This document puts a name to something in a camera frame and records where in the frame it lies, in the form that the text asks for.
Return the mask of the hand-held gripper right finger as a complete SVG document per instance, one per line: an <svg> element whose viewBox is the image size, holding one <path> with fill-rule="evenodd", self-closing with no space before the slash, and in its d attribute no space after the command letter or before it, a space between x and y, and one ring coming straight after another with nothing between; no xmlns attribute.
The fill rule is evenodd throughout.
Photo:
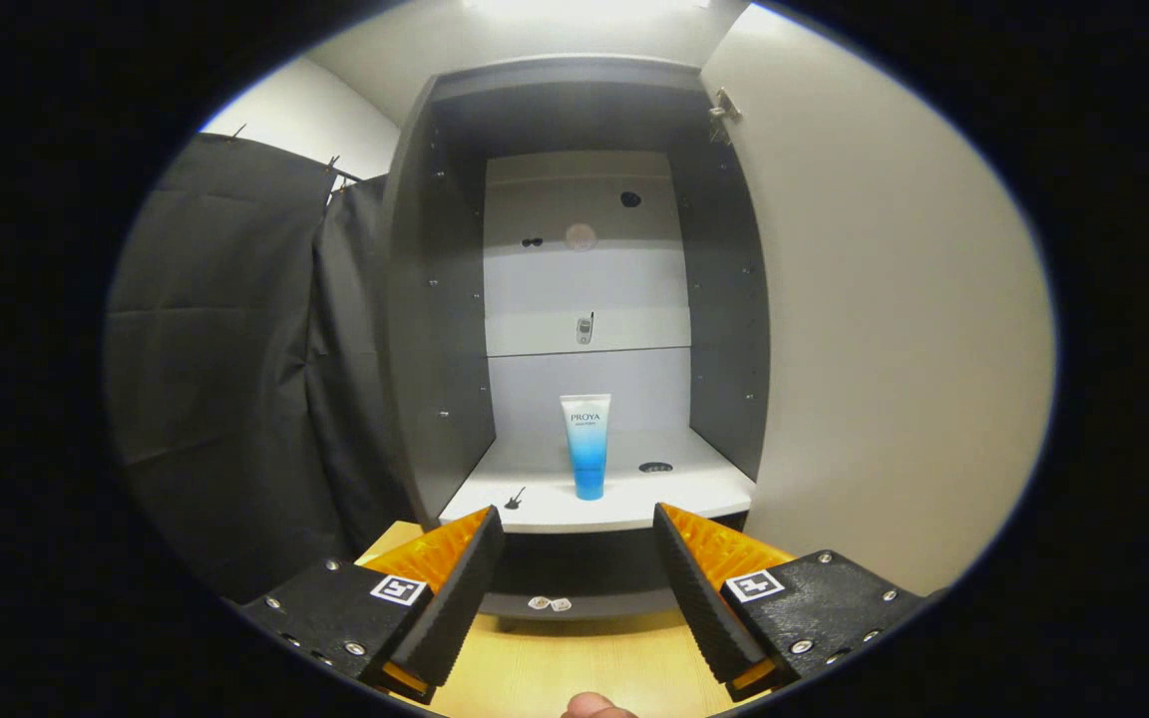
<svg viewBox="0 0 1149 718"><path fill-rule="evenodd" d="M843 664L930 604L836 550L794 557L664 502L651 535L699 654L734 701Z"/></svg>

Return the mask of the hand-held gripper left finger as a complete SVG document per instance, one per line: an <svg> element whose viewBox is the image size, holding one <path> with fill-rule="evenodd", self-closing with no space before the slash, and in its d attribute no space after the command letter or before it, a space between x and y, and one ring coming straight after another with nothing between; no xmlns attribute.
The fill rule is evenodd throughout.
<svg viewBox="0 0 1149 718"><path fill-rule="evenodd" d="M364 562L329 557L236 610L300 657L423 705L446 685L506 549L487 505Z"/></svg>

